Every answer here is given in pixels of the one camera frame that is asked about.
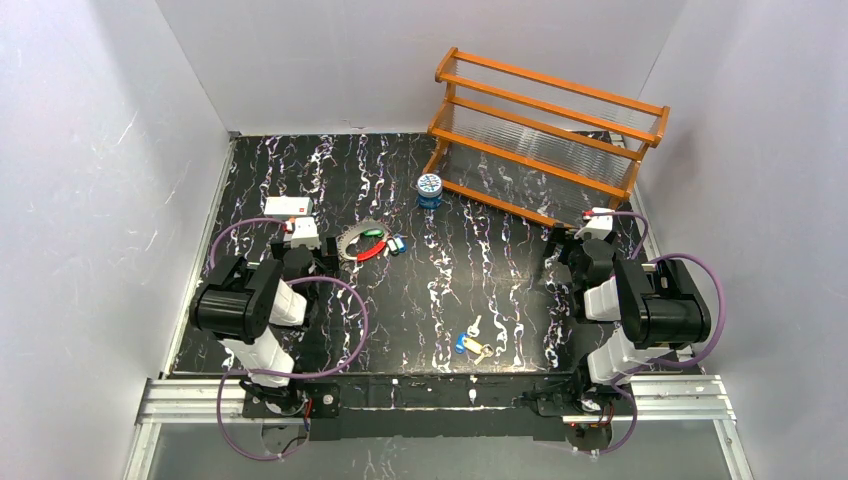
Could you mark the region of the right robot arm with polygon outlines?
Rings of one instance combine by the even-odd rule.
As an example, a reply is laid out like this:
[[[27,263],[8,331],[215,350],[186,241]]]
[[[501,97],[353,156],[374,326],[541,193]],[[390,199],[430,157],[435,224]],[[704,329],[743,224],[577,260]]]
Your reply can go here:
[[[711,334],[706,302],[681,260],[621,258],[608,236],[562,224],[553,227],[544,254],[567,268],[572,318],[615,326],[578,362],[567,389],[574,400],[615,398],[636,369]]]

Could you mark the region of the metal key organizer red handle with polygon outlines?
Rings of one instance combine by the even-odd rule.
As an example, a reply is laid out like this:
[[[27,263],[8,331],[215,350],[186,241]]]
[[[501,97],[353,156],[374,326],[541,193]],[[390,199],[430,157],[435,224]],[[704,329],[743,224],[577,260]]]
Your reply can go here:
[[[340,264],[362,263],[380,255],[390,234],[387,224],[366,218],[346,227],[336,237]]]

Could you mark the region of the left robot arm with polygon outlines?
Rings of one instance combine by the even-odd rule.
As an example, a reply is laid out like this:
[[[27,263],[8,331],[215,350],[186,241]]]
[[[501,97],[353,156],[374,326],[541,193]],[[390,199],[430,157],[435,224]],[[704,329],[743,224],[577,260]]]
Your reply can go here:
[[[190,323],[235,355],[249,372],[244,385],[261,395],[281,394],[290,387],[288,378],[266,375],[266,370],[292,373],[295,368],[272,329],[307,327],[319,299],[316,283],[287,282],[332,274],[339,267],[334,238],[321,240],[316,249],[282,242],[272,249],[281,256],[254,266],[243,256],[218,259],[189,307]]]

